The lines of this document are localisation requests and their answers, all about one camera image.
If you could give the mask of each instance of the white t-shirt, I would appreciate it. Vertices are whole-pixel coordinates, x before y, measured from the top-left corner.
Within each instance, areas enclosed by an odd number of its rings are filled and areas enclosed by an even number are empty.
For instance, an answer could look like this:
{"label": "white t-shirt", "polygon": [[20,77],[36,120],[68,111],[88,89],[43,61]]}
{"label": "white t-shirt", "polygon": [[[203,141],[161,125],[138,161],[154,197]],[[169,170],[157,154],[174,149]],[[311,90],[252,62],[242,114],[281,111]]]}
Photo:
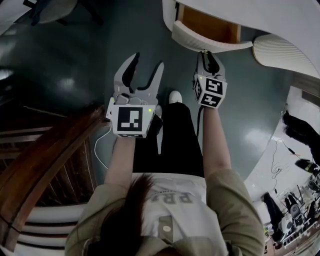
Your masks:
{"label": "white t-shirt", "polygon": [[[186,237],[206,237],[216,249],[215,255],[228,255],[217,214],[206,205],[206,181],[202,177],[150,173],[153,183],[144,205],[142,235],[159,237],[160,218],[171,216],[173,243]],[[134,173],[136,178],[142,173]]]}

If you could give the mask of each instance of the black and white marker cube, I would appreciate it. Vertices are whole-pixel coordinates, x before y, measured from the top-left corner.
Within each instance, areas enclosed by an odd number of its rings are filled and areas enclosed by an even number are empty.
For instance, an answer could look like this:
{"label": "black and white marker cube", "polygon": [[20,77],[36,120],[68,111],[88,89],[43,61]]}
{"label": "black and white marker cube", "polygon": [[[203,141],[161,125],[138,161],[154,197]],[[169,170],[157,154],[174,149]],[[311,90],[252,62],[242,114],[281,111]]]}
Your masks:
{"label": "black and white marker cube", "polygon": [[114,104],[111,109],[113,133],[123,138],[147,137],[155,105]]}
{"label": "black and white marker cube", "polygon": [[193,89],[198,104],[217,109],[226,96],[227,83],[196,74]]}

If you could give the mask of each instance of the glossy floor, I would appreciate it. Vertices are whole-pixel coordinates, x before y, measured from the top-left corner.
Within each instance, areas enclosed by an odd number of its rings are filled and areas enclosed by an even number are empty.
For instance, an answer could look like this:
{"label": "glossy floor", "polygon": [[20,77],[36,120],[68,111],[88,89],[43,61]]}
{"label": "glossy floor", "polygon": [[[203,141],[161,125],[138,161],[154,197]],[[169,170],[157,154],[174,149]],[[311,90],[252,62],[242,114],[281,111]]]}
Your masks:
{"label": "glossy floor", "polygon": [[[99,26],[79,4],[65,19],[35,27],[15,25],[0,37],[0,66],[12,68],[21,100],[28,105],[67,113],[90,102],[108,102],[113,77],[122,62],[140,52],[133,87],[145,85],[153,67],[164,61],[159,89],[164,102],[171,90],[181,92],[194,125],[199,106],[192,90],[197,53],[171,39],[162,18],[160,0],[100,1]],[[242,39],[260,31],[242,28]],[[226,70],[228,89],[219,109],[233,168],[245,179],[275,131],[286,102],[292,73],[259,65],[250,48],[217,54]],[[93,138],[102,135],[100,130]],[[99,141],[97,153],[108,164],[113,135]],[[94,159],[97,179],[105,169]]]}

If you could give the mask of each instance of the brown hair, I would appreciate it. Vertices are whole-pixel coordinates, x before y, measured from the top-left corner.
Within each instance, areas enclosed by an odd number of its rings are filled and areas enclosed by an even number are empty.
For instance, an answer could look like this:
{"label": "brown hair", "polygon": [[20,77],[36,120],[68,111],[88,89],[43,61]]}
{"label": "brown hair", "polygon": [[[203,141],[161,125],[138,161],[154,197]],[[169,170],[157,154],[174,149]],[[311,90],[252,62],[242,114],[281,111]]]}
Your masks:
{"label": "brown hair", "polygon": [[146,174],[131,183],[124,205],[105,217],[100,241],[88,246],[87,256],[136,255],[143,241],[143,209],[152,185],[151,176]]}

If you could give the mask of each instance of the wooden handrail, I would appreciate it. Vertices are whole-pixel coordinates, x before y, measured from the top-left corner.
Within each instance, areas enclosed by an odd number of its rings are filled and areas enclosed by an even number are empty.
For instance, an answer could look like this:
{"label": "wooden handrail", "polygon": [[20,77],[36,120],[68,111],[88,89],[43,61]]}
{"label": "wooden handrail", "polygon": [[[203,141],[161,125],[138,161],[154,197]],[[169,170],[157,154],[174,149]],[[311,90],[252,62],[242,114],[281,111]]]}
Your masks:
{"label": "wooden handrail", "polygon": [[102,106],[64,118],[24,150],[0,175],[0,244],[14,251],[38,199],[60,168],[99,126]]}

